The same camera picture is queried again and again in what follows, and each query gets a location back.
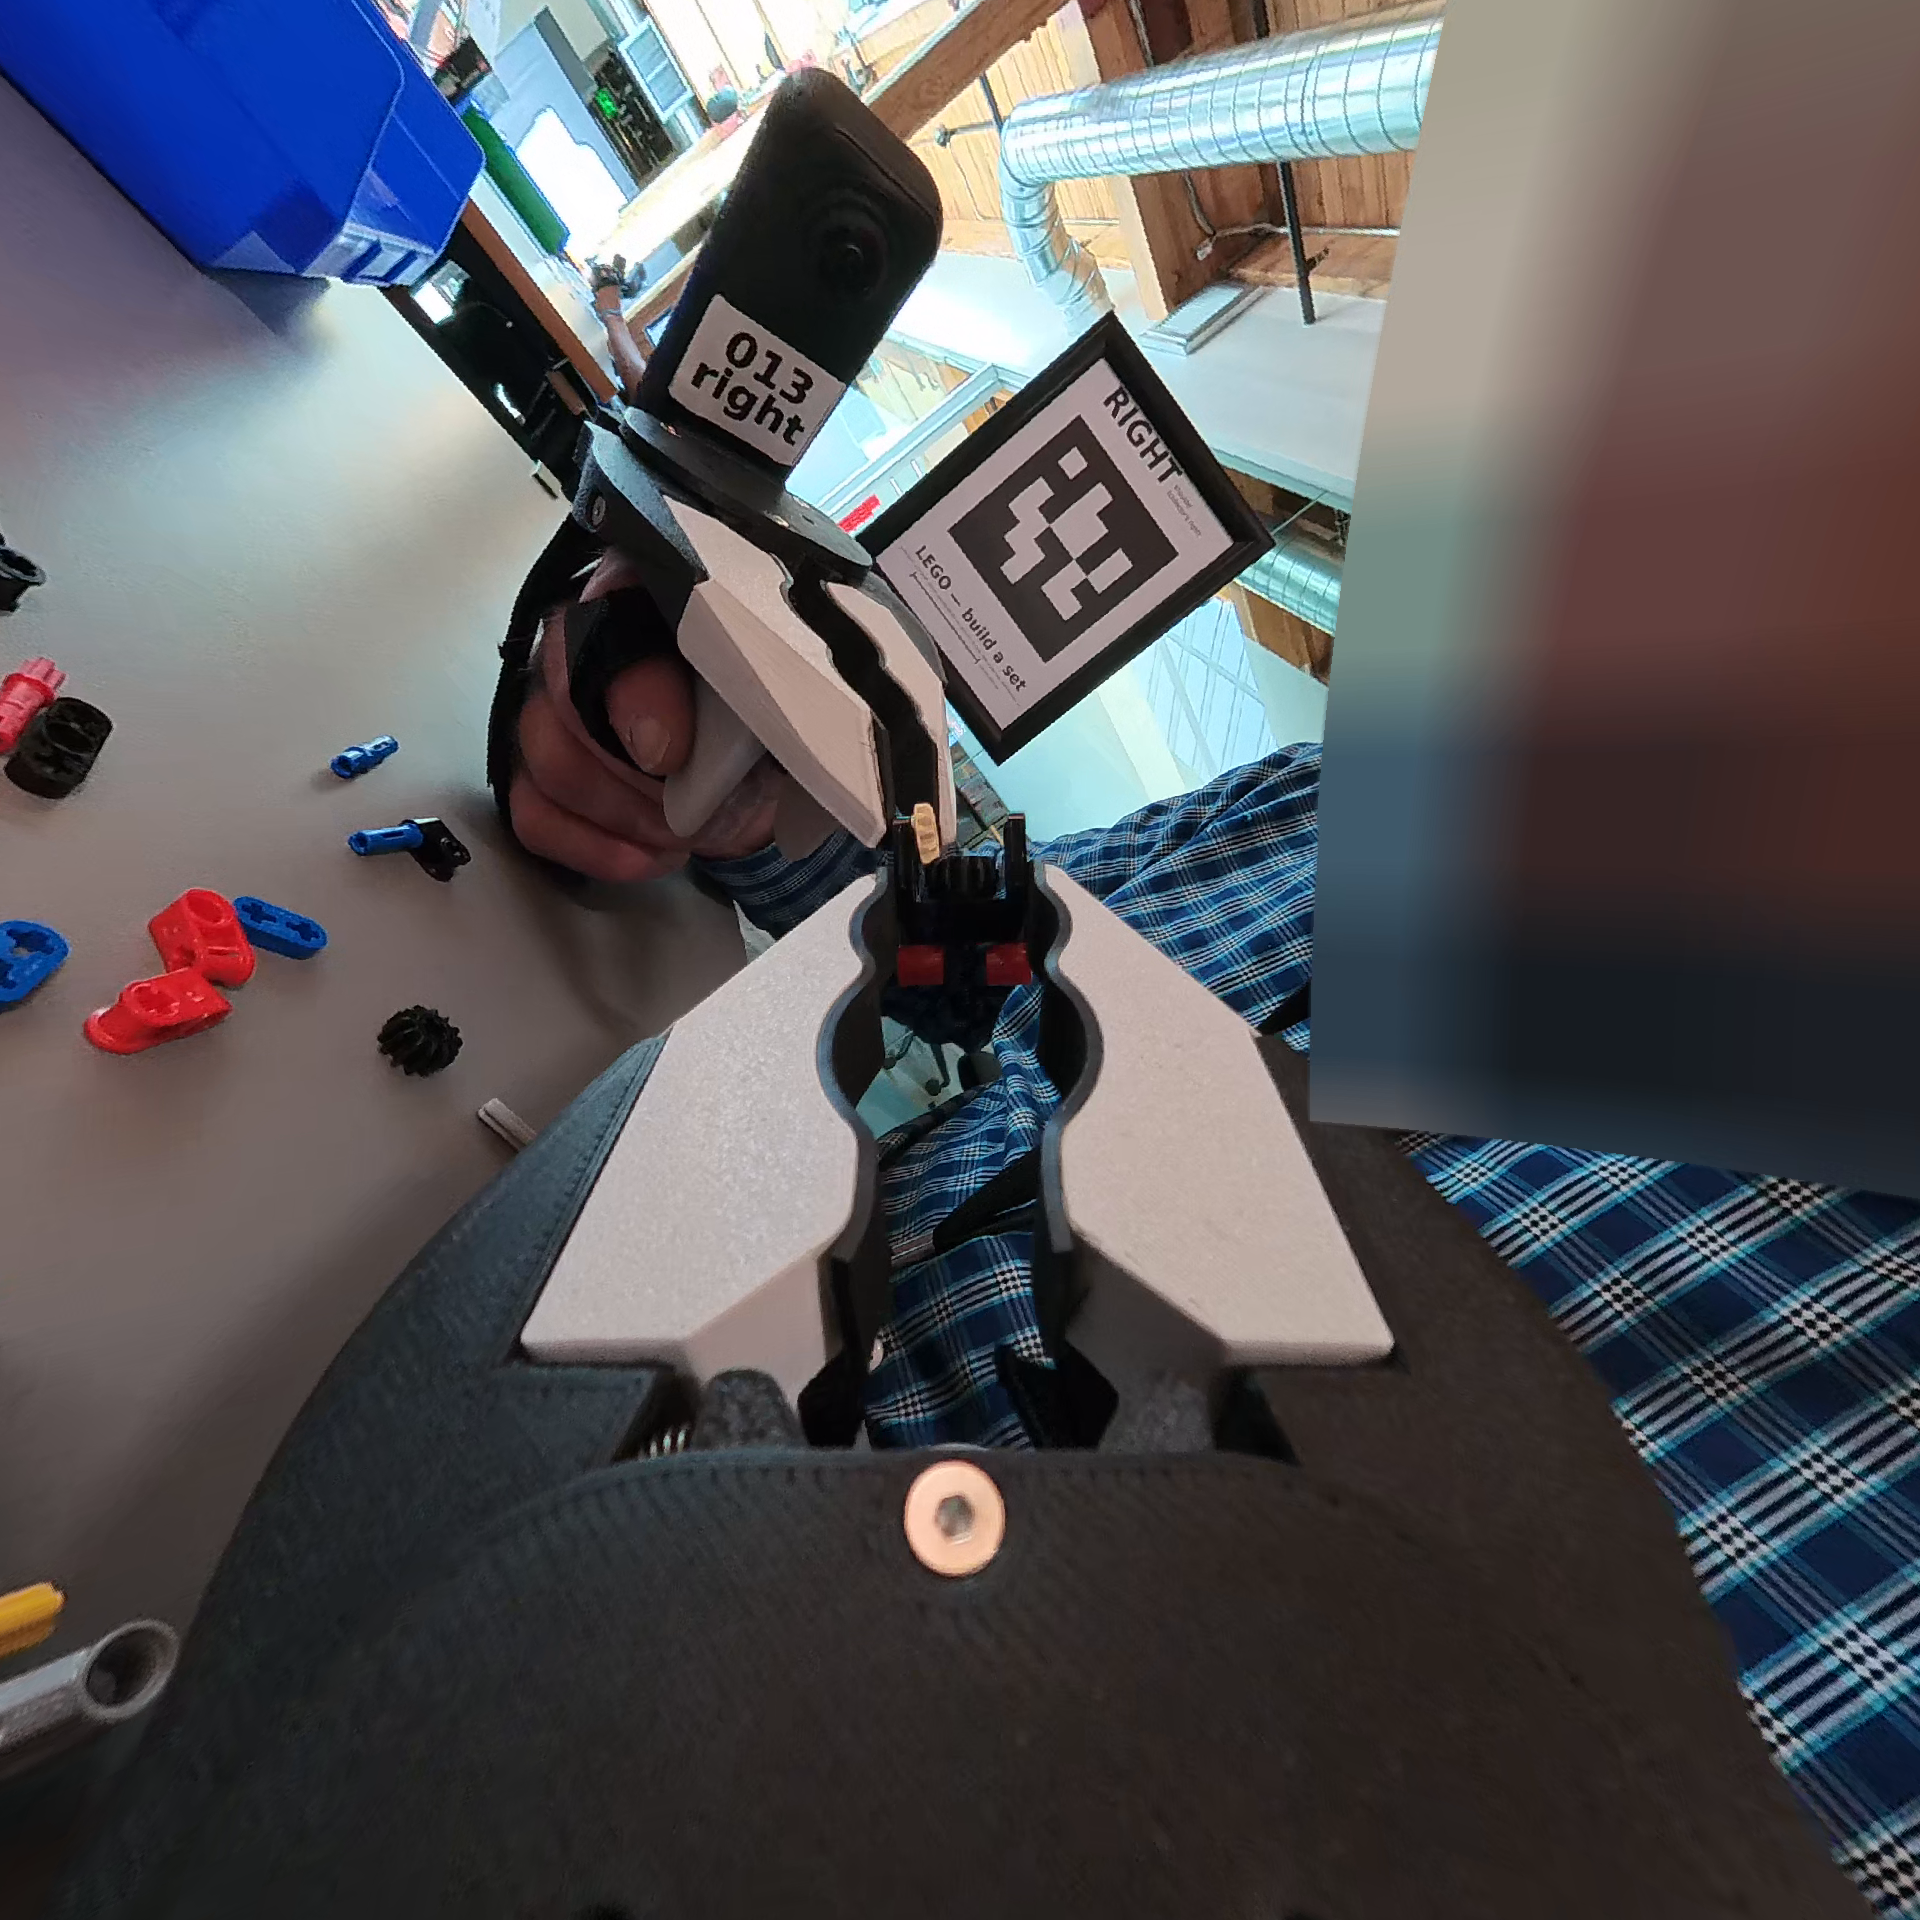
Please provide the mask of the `green bin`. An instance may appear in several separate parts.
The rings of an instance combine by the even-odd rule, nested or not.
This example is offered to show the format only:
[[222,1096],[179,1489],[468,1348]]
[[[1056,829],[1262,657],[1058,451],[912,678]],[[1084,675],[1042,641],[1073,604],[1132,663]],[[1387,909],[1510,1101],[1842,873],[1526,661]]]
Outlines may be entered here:
[[474,102],[461,107],[461,120],[483,152],[494,189],[513,208],[518,223],[540,241],[545,228],[537,215],[545,200],[532,179],[524,172],[516,151],[491,127],[489,118]]

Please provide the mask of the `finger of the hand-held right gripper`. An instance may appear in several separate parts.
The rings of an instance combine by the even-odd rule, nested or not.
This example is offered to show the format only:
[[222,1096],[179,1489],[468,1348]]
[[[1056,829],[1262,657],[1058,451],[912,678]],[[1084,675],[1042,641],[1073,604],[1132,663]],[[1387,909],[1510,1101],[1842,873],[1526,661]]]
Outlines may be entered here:
[[890,591],[814,587],[826,671],[814,692],[814,798],[860,847],[929,804],[934,855],[957,851],[944,676],[930,641]]
[[664,813],[697,836],[756,756],[860,844],[886,827],[873,708],[786,599],[785,566],[720,518],[669,500],[705,576],[680,619],[680,654],[700,681],[689,760],[664,784]]

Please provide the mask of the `large silver ventilation duct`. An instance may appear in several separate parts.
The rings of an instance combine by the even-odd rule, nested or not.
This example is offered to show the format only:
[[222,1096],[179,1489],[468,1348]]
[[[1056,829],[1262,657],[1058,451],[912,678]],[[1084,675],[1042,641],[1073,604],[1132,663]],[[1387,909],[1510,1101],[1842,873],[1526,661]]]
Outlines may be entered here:
[[1414,151],[1444,12],[1390,6],[1019,102],[1000,129],[1000,215],[1025,275],[1073,334],[1113,310],[1058,182]]

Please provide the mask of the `person's right forearm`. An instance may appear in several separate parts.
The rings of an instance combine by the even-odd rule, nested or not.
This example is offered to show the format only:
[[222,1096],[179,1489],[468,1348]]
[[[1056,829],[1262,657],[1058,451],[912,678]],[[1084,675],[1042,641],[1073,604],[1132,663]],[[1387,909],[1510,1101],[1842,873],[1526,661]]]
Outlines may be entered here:
[[694,855],[689,878],[705,895],[733,907],[744,948],[755,960],[854,880],[872,878],[878,864],[875,851],[835,829],[801,856],[774,844],[733,856]]

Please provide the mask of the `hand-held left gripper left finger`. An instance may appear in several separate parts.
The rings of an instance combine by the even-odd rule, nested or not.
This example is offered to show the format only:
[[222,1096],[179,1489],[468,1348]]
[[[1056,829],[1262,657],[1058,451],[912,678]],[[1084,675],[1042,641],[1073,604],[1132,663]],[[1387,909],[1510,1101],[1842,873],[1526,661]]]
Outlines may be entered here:
[[530,1359],[774,1380],[812,1443],[852,1443],[891,1312],[881,1152],[896,960],[883,873],[854,878],[680,1020],[518,1332]]

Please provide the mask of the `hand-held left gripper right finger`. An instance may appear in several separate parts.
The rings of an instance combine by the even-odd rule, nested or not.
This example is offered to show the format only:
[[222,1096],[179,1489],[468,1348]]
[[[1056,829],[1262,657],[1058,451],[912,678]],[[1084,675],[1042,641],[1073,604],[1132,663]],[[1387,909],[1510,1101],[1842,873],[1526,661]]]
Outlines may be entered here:
[[1117,1443],[1172,1396],[1217,1435],[1242,1377],[1394,1337],[1252,1023],[1062,869],[1036,871],[1044,1069],[1027,1433]]

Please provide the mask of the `chunky black lego connector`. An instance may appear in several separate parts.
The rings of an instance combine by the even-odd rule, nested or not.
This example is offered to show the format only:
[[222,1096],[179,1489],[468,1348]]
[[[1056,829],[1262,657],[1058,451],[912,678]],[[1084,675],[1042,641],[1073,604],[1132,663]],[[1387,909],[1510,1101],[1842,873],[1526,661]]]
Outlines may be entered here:
[[56,697],[24,728],[5,777],[37,799],[70,798],[89,779],[110,736],[107,710],[81,697]]

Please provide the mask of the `person's right hand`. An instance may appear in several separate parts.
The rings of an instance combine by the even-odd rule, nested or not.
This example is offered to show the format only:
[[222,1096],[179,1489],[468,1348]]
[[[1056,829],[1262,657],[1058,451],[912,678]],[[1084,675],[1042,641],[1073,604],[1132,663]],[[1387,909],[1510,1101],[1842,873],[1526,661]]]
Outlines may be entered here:
[[774,841],[788,779],[769,758],[726,791],[697,835],[673,831],[666,781],[697,736],[694,687],[680,654],[617,671],[604,716],[620,753],[593,736],[571,702],[564,614],[550,609],[509,748],[509,824],[530,856],[585,880],[629,884],[676,873],[691,856],[748,856]]

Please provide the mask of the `small silver ventilation duct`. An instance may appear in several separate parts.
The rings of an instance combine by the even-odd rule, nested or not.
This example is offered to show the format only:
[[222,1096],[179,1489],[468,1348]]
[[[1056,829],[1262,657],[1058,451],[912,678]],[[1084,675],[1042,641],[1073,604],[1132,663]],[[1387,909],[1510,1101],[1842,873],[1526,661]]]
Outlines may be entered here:
[[1284,533],[1227,596],[1252,644],[1328,683],[1339,587],[1341,553],[1310,534]]

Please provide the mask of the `blue plastic bin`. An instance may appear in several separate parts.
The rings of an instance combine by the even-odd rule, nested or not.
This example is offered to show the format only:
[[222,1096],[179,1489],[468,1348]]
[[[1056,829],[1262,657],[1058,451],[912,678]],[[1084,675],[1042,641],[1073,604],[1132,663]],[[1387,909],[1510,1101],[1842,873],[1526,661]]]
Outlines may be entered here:
[[3,69],[210,271],[413,280],[484,164],[377,4],[5,3]]

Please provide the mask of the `red lego connector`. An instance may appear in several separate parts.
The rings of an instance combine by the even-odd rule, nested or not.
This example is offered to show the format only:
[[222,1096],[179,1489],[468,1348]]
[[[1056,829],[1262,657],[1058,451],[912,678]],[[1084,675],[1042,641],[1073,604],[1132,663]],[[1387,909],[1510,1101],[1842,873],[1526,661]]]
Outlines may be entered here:
[[129,1059],[196,1038],[234,1012],[232,999],[192,966],[129,983],[113,1003],[86,1014],[83,1036],[99,1051]]
[[257,951],[234,900],[206,886],[185,888],[148,920],[161,968],[192,972],[220,990],[245,988]]

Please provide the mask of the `grey lego beam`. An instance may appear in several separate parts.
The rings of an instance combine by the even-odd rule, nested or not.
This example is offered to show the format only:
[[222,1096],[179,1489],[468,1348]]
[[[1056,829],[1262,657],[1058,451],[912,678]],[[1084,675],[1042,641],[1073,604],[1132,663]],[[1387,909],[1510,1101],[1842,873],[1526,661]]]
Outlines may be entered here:
[[3,1775],[131,1724],[173,1680],[179,1631],[162,1621],[121,1623],[86,1648],[3,1681]]

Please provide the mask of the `black red lego assembly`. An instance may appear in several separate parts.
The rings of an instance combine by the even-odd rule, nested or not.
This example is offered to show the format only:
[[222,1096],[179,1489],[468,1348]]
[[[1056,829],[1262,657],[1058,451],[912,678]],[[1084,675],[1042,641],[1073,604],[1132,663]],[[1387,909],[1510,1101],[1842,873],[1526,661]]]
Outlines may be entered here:
[[1034,983],[1032,856],[1025,815],[1004,821],[996,852],[953,852],[923,869],[910,813],[891,839],[893,983],[908,992],[1017,990]]

